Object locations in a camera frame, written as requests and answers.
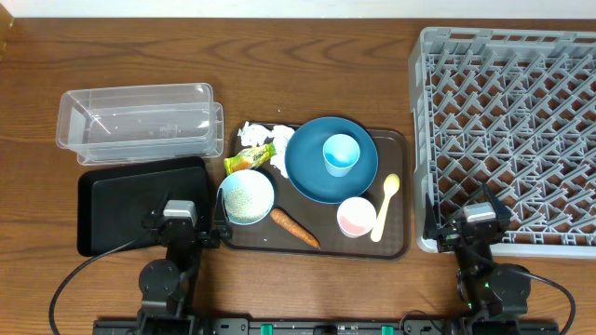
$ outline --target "brown tray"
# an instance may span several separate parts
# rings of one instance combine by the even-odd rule
[[[262,124],[271,128],[273,125]],[[389,203],[385,230],[380,242],[374,243],[370,234],[359,238],[348,238],[337,225],[337,205],[315,202],[300,194],[290,180],[285,179],[269,162],[259,171],[274,185],[276,200],[274,208],[282,208],[293,219],[302,224],[319,241],[321,249],[316,250],[278,226],[269,216],[248,226],[232,225],[233,235],[224,243],[233,249],[255,250],[276,253],[338,256],[359,259],[397,260],[410,248],[410,173],[409,147],[406,139],[394,130],[367,129],[379,153],[379,169],[371,187],[362,195],[379,210],[383,202],[383,182],[390,173],[400,176],[400,190]],[[244,149],[239,137],[232,135],[231,152],[236,155]]]

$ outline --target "yellow spoon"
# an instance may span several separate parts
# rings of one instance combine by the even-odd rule
[[[400,190],[400,177],[397,174],[391,173],[390,175],[385,178],[385,182],[383,183],[383,191],[385,192],[385,199],[383,200],[383,205],[381,206],[381,210],[379,210],[379,215],[376,217],[376,223],[372,228],[371,233],[371,240],[373,242],[379,242],[381,237],[383,236],[383,229],[385,229],[385,218],[387,216],[387,208],[389,207],[389,200],[391,200],[391,196],[396,194]]]

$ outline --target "light blue cup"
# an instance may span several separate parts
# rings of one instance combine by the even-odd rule
[[[344,177],[358,162],[360,146],[352,137],[338,134],[323,144],[325,168],[334,177]]]

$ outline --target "carrot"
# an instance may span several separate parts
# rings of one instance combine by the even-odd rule
[[[312,234],[307,232],[306,229],[303,228],[300,224],[292,220],[286,213],[283,212],[283,210],[275,208],[271,211],[271,214],[269,215],[271,216],[271,219],[273,219],[273,221],[282,226],[283,229],[287,230],[292,235],[305,241],[309,246],[320,249],[320,244],[318,243],[318,240]]]

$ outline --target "blue plate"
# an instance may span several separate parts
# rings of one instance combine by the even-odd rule
[[[325,168],[323,144],[335,134],[346,134],[360,146],[360,159],[344,176],[334,177]],[[291,184],[304,196],[324,204],[338,204],[360,196],[373,183],[379,157],[373,139],[359,125],[340,117],[321,117],[298,128],[286,151]]]

